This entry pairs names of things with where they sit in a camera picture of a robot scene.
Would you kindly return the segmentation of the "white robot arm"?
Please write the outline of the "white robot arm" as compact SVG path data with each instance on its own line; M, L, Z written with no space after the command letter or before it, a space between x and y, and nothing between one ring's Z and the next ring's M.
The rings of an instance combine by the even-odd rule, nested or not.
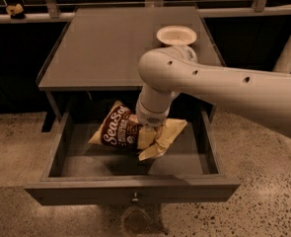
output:
M164 45L144 53L138 120L161 126L180 93L223 108L291 138L291 36L271 72L201 64L189 46L196 33L183 26L157 32Z

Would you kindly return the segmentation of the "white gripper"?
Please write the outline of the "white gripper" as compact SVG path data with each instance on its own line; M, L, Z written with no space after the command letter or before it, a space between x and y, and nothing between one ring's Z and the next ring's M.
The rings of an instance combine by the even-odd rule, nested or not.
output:
M168 114L169 110L161 113L148 111L137 101L136 117L143 125L137 140L140 161L162 157L187 125L185 119L167 118Z

